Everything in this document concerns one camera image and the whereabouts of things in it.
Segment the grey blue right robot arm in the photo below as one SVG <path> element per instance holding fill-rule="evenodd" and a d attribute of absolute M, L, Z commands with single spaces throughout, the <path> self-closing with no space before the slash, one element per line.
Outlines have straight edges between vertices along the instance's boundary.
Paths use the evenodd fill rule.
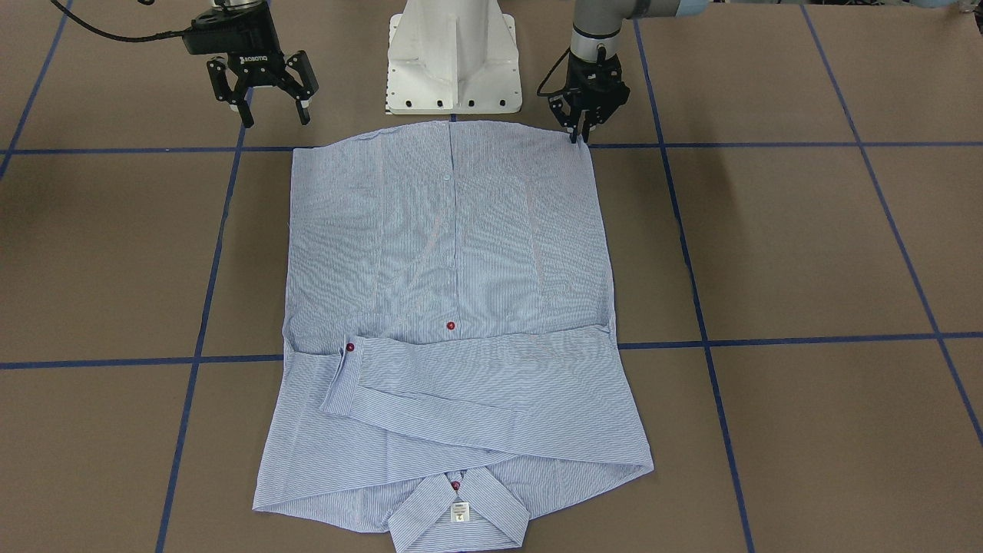
<path fill-rule="evenodd" d="M 288 56 L 280 47 L 267 1 L 214 1 L 182 34 L 187 53 L 206 55 L 212 94 L 239 114 L 245 128 L 255 124 L 248 94 L 277 88 L 294 101 L 302 125 L 310 123 L 310 99 L 319 90 L 304 50 Z"/>

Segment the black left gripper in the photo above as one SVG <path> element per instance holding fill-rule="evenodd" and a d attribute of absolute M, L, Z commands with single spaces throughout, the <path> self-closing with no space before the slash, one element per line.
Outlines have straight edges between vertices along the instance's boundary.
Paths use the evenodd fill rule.
<path fill-rule="evenodd" d="M 590 143 L 594 130 L 604 125 L 629 97 L 617 54 L 601 62 L 587 62 L 568 54 L 564 88 L 556 97 L 548 97 L 548 107 L 568 133 L 570 143 L 578 143 L 584 131 L 585 141 Z"/>

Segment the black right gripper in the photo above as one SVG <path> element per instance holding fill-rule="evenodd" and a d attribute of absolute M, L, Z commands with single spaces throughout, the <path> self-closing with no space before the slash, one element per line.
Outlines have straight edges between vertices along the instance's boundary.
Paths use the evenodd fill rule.
<path fill-rule="evenodd" d="M 207 60 L 214 97 L 238 113 L 243 128 L 255 125 L 250 112 L 252 87 L 283 88 L 293 99 L 302 125 L 310 123 L 310 99 L 319 90 L 308 53 L 298 51 L 286 59 L 268 9 L 208 9 L 190 23 L 183 35 L 193 55 L 225 54 Z"/>

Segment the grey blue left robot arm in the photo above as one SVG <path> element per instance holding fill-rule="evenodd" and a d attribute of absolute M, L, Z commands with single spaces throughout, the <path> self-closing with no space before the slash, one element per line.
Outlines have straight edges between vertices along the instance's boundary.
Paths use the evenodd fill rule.
<path fill-rule="evenodd" d="M 624 23 L 699 15 L 708 1 L 576 1 L 568 49 L 536 91 L 573 144 L 614 115 L 630 97 L 618 57 Z"/>

